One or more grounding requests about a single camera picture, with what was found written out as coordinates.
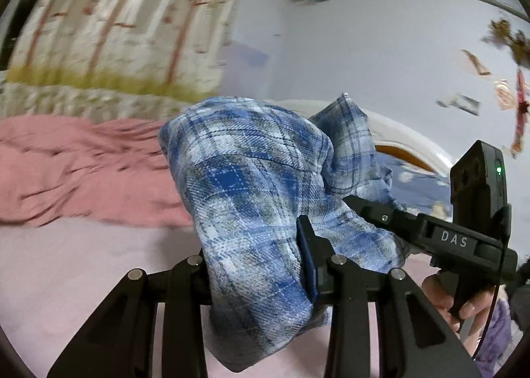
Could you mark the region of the person's right hand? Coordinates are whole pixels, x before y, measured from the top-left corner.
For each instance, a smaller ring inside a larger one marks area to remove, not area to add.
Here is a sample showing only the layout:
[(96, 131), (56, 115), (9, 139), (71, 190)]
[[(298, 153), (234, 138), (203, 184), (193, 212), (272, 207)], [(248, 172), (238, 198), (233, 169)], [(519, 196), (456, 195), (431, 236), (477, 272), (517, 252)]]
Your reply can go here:
[(491, 288), (482, 291), (467, 301), (460, 309), (459, 319), (457, 319), (449, 312), (449, 309), (453, 306), (454, 298), (444, 290), (444, 287), (440, 284), (438, 275), (431, 275), (425, 278), (421, 284), (421, 288), (425, 296), (435, 306), (454, 333), (457, 333), (461, 320), (471, 320), (472, 326), (469, 329), (468, 336), (465, 340), (461, 340), (461, 342), (468, 353), (472, 355), (478, 347), (479, 337), (488, 320), (494, 297), (494, 289)]

